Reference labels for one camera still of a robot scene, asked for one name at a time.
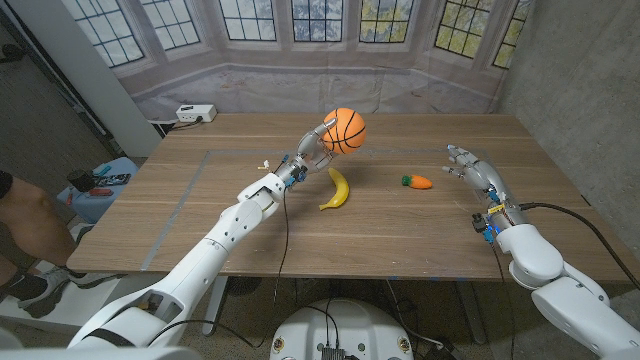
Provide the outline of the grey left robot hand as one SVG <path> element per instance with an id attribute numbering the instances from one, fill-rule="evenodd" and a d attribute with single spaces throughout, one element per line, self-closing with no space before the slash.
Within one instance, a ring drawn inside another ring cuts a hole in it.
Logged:
<path id="1" fill-rule="evenodd" d="M 275 172 L 286 187 L 303 182 L 309 174 L 319 172 L 331 162 L 335 153 L 324 144 L 323 136 L 336 124 L 337 119 L 330 118 L 302 137 L 297 155 Z"/>

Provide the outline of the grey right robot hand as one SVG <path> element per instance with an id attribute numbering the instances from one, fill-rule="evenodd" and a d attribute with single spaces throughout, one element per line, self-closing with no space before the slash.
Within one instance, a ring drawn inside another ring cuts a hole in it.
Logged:
<path id="1" fill-rule="evenodd" d="M 506 230 L 529 222 L 506 182 L 491 164 L 461 147 L 448 145 L 447 149 L 449 160 L 457 167 L 445 166 L 443 170 L 462 179 L 474 190 L 493 227 Z"/>

